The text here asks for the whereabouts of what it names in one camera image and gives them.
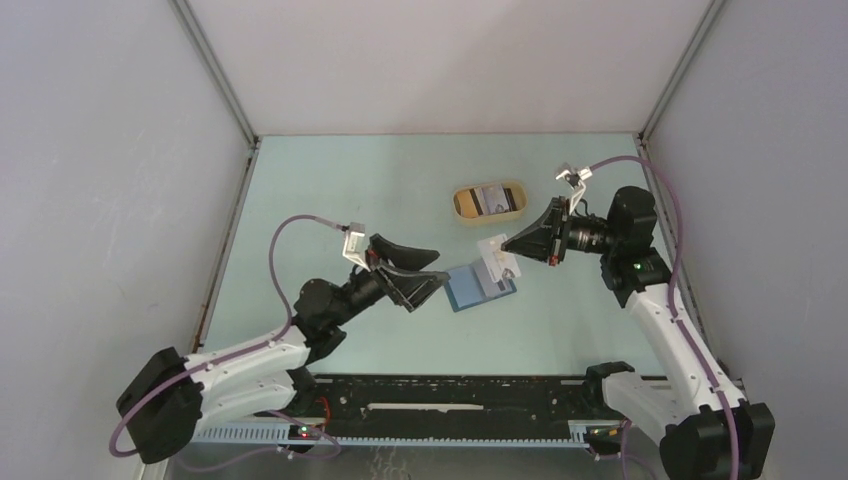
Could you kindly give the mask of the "white card with picture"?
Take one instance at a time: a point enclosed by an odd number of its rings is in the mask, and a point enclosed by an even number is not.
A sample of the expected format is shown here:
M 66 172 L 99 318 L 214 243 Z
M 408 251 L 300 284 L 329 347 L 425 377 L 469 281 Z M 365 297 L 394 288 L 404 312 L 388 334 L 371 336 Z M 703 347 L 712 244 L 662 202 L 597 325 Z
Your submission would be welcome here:
M 481 259 L 493 282 L 515 279 L 522 276 L 517 257 L 502 249 L 507 240 L 507 235 L 501 233 L 477 242 Z

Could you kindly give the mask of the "white grey card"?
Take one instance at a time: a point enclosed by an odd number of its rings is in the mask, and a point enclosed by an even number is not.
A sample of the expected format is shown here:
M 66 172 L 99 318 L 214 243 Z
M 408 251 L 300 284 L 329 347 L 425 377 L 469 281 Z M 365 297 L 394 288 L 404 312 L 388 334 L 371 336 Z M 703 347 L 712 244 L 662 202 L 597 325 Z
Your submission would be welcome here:
M 480 276 L 478 282 L 485 298 L 495 299 L 516 291 L 514 282 L 509 278 L 502 278 L 495 282 L 486 274 Z

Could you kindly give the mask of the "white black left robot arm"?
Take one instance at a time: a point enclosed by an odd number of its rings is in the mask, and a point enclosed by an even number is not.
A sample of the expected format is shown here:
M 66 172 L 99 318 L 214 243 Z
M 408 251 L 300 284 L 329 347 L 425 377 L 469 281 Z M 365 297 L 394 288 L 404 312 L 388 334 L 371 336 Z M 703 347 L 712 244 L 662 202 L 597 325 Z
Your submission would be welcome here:
M 131 454 L 154 464 L 208 427 L 260 412 L 308 414 L 316 403 L 308 366 L 345 340 L 344 324 L 382 299 L 408 312 L 421 307 L 450 278 L 431 269 L 439 256 L 374 234 L 345 283 L 306 281 L 282 326 L 216 351 L 156 352 L 116 402 L 122 421 L 117 431 L 129 435 Z

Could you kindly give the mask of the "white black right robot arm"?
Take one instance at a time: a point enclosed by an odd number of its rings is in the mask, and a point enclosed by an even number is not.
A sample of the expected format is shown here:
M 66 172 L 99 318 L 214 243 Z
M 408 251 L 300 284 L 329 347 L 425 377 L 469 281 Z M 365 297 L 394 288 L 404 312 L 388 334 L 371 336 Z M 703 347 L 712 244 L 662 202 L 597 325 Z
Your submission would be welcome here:
M 658 446 L 671 479 L 758 479 L 774 416 L 746 398 L 698 337 L 672 289 L 672 272 L 652 245 L 656 223 L 654 197 L 640 187 L 620 188 L 604 218 L 576 215 L 569 199 L 554 197 L 502 249 L 550 266 L 569 250 L 599 255 L 604 284 L 657 356 L 670 396 L 629 364 L 607 362 L 586 371 L 581 402 L 588 414 L 622 414 Z

